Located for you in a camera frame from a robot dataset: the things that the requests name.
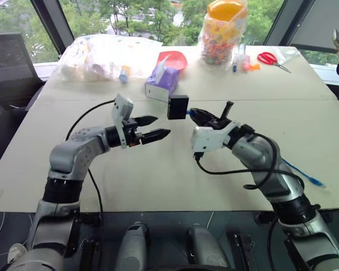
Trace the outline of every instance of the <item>window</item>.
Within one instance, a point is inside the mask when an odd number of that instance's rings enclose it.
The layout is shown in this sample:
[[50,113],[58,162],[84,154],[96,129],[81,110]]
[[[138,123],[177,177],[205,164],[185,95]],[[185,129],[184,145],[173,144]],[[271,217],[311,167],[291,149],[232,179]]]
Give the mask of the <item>window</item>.
[[[59,0],[74,37],[108,33],[146,37],[165,46],[196,45],[213,0]],[[264,42],[284,0],[248,0],[243,41]]]
[[336,54],[301,50],[301,49],[299,51],[310,64],[316,64],[316,65],[338,64],[338,56]]
[[30,0],[0,0],[0,33],[20,32],[32,62],[56,62],[51,43]]

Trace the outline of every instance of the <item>red scissors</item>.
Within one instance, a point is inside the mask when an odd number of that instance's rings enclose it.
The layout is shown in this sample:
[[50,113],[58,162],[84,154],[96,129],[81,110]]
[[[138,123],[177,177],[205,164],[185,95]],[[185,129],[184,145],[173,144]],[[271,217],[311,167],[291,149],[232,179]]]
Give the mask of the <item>red scissors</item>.
[[260,61],[261,63],[264,63],[266,65],[275,65],[278,66],[280,69],[283,69],[286,72],[290,72],[287,68],[285,68],[283,65],[280,65],[277,62],[277,58],[276,56],[274,56],[273,54],[269,53],[269,52],[263,52],[261,54],[258,55],[258,61]]

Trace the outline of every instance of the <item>floor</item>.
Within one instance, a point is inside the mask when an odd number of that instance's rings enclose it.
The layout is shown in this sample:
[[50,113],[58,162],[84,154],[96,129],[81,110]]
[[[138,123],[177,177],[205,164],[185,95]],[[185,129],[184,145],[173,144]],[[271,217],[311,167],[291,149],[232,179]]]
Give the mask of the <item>floor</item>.
[[[235,233],[246,233],[254,242],[254,255],[258,270],[270,270],[266,255],[266,238],[269,225],[257,225],[254,216],[258,212],[214,212],[208,229],[219,240],[232,267],[244,270],[237,247]],[[186,230],[194,223],[206,226],[212,212],[144,212],[105,213],[105,249],[103,270],[113,270],[121,238],[126,229],[135,221],[145,222],[150,229],[148,267],[164,265],[185,265],[188,263],[186,251]],[[3,213],[0,213],[0,224]],[[339,210],[330,213],[329,228],[339,242]],[[5,221],[0,232],[0,254],[16,242],[26,240],[30,227],[26,213],[5,213]],[[91,226],[83,225],[81,241],[95,233]],[[284,233],[277,225],[273,232],[272,252],[275,266],[282,271],[295,271],[283,245]],[[81,250],[65,260],[66,270],[78,270]],[[0,268],[6,263],[6,255],[0,256]]]

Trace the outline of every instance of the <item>tissue box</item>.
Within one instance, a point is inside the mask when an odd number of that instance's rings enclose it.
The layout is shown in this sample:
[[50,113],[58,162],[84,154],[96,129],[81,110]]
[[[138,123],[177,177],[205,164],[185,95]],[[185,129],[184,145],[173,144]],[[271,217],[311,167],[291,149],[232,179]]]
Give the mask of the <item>tissue box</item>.
[[168,102],[168,97],[179,84],[180,71],[171,67],[156,66],[145,83],[148,98]]

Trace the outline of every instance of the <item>orange lid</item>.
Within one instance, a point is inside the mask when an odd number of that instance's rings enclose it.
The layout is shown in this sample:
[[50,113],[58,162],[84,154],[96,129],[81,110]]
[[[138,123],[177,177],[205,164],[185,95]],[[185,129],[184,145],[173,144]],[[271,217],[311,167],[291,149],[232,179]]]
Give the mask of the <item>orange lid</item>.
[[241,0],[215,0],[207,6],[207,13],[213,19],[230,21],[244,7]]

